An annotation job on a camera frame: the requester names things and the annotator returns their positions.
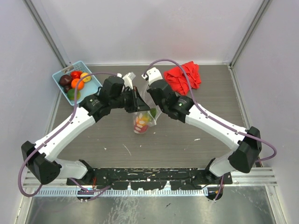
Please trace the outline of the yellow green mango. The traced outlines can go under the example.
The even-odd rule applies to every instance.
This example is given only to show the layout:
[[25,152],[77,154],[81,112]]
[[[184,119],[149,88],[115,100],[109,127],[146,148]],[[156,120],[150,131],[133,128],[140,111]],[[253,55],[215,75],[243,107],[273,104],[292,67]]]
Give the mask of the yellow green mango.
[[135,122],[142,126],[155,126],[157,124],[156,115],[156,108],[151,108],[149,111],[137,112]]

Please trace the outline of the clear dotted zip bag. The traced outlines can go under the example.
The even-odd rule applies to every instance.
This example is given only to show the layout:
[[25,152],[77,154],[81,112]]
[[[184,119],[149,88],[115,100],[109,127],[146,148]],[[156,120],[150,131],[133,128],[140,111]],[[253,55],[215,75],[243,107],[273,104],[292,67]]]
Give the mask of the clear dotted zip bag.
[[147,92],[149,86],[145,84],[139,91],[145,103],[149,106],[148,111],[135,112],[133,114],[134,132],[136,134],[145,133],[149,127],[155,126],[157,120],[162,114],[159,106],[154,103],[151,95]]

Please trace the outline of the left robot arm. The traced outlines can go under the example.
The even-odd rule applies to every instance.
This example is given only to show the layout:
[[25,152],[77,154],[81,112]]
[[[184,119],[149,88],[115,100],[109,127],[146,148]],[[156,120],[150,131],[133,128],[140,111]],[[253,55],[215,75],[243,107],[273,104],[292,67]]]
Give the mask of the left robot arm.
[[123,108],[128,113],[150,109],[137,87],[133,86],[134,77],[132,72],[124,77],[108,77],[97,93],[86,96],[72,115],[47,136],[35,143],[23,143],[21,151],[26,167],[42,185],[58,177],[77,179],[83,185],[93,181],[94,170],[84,160],[61,160],[58,155],[85,129],[109,115],[112,109]]

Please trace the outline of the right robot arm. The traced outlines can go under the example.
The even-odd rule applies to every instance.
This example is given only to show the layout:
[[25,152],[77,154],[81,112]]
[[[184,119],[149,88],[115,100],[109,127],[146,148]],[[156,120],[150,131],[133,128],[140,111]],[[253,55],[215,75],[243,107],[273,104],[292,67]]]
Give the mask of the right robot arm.
[[230,152],[213,158],[204,170],[204,178],[211,184],[217,183],[221,176],[232,171],[249,173],[261,152],[257,142],[260,131],[251,127],[246,129],[199,110],[199,104],[188,96],[178,96],[163,79],[149,84],[147,90],[154,103],[171,119],[195,126],[214,136],[230,148]]

